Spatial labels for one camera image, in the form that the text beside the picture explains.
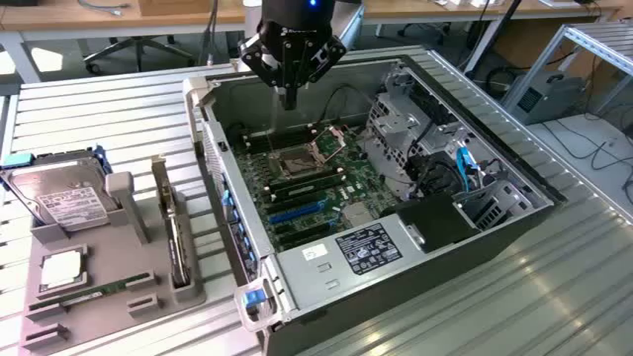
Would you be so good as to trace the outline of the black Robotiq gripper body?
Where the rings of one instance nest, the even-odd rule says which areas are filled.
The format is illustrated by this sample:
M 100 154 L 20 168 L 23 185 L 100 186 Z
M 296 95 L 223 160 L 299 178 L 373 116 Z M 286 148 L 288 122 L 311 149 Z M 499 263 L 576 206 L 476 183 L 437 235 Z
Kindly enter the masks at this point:
M 317 51 L 332 38 L 333 1 L 286 0 L 263 2 L 259 37 L 283 73 L 307 70 Z

